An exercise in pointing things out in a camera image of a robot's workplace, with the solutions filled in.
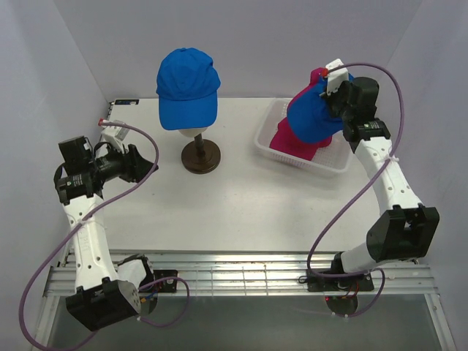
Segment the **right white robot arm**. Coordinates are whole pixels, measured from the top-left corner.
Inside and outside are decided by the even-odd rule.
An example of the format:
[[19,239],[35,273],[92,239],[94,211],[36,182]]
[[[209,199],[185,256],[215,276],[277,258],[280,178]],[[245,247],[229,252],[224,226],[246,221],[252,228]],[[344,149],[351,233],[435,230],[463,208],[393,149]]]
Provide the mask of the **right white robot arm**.
[[348,290],[357,275],[382,264],[425,257],[439,224],[438,210],[413,192],[392,154],[396,144],[375,116],[378,93],[376,80],[358,77],[325,98],[331,115],[343,121],[344,139],[366,170],[380,211],[364,243],[338,253],[325,271],[338,290]]

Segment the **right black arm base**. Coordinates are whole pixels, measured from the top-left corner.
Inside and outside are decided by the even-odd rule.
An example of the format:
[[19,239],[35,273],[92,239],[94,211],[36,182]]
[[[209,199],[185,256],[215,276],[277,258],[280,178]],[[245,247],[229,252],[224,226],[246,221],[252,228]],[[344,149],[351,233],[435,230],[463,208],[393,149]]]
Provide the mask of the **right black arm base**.
[[351,275],[346,277],[331,278],[319,277],[306,271],[305,275],[298,277],[299,284],[305,284],[311,293],[323,292],[371,292],[374,290],[374,283],[370,274]]

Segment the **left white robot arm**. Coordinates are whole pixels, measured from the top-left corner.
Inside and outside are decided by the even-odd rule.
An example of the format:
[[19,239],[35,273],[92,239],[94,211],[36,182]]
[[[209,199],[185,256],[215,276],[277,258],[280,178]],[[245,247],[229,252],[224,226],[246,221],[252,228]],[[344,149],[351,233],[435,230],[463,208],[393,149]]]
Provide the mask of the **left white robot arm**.
[[76,262],[75,294],[67,297],[67,311],[90,331],[98,331],[141,312],[139,292],[149,291],[155,275],[143,254],[114,264],[107,244],[104,217],[96,213],[104,199],[103,186],[120,178],[140,183],[157,170],[137,147],[105,142],[107,152],[98,157],[97,146],[80,136],[59,143],[64,159],[53,177],[60,203],[76,230],[72,237]]

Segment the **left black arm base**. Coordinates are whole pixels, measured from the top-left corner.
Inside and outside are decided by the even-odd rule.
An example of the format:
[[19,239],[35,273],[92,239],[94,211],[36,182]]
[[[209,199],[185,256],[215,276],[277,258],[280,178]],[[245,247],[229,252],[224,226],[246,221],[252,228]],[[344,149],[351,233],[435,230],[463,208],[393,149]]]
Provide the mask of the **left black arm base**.
[[[174,269],[156,269],[153,270],[153,273],[150,275],[149,278],[145,279],[141,284],[140,284],[140,291],[142,293],[175,293],[177,290],[177,282],[173,278],[174,276],[178,276],[178,271]],[[167,278],[169,279],[160,281],[156,284],[151,285],[150,287],[147,288],[142,288],[143,285],[148,284],[150,282],[160,280],[162,278]]]

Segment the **blue cap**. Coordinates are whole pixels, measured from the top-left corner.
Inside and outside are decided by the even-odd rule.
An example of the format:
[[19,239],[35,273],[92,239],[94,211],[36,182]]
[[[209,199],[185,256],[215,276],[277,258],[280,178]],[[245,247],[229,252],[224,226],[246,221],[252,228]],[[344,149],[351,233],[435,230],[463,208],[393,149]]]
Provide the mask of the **blue cap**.
[[156,75],[159,121],[163,129],[203,129],[217,118],[221,86],[214,60],[197,48],[178,48]]
[[326,101],[320,96],[327,86],[324,71],[323,67],[312,70],[308,86],[287,106],[287,123],[303,143],[318,143],[343,130],[342,120],[331,117]]

